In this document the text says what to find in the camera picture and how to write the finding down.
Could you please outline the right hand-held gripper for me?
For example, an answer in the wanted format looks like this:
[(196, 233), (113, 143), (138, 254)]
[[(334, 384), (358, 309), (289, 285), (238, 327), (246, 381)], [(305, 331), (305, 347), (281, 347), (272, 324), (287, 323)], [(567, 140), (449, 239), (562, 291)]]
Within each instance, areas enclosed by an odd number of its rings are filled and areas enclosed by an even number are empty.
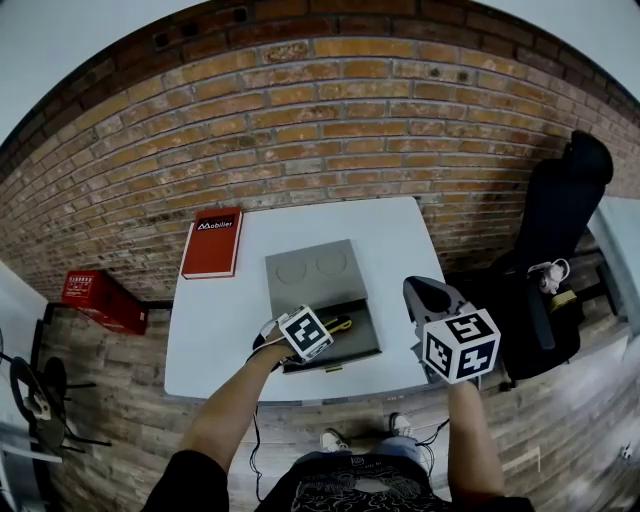
[(501, 334), (485, 309), (454, 287), (410, 276), (403, 297), (418, 342), (412, 347), (428, 382), (476, 379), (495, 365)]

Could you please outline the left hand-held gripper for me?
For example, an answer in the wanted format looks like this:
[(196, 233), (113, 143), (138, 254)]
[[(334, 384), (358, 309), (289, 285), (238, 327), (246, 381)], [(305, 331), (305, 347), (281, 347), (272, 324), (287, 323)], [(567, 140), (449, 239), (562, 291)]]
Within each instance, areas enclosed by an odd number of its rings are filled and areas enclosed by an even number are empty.
[(262, 349), (284, 344), (292, 355), (282, 358), (274, 367), (286, 364), (305, 365), (315, 359), (334, 342), (332, 335), (308, 305), (301, 305), (290, 313), (283, 313), (267, 321), (253, 344), (251, 356)]

